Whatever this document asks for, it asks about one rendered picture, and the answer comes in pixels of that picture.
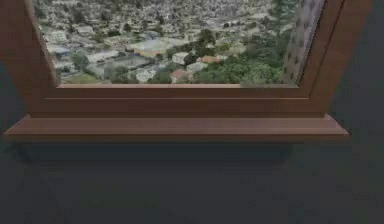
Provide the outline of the brown wooden framed window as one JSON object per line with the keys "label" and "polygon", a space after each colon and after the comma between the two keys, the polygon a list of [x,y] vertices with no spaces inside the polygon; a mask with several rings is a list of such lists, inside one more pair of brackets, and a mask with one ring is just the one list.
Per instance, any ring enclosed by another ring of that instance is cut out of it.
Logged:
{"label": "brown wooden framed window", "polygon": [[229,141],[340,139],[328,108],[373,0],[312,0],[313,38],[291,51],[298,85],[60,84],[28,0],[0,0],[0,64],[26,108],[11,141]]}

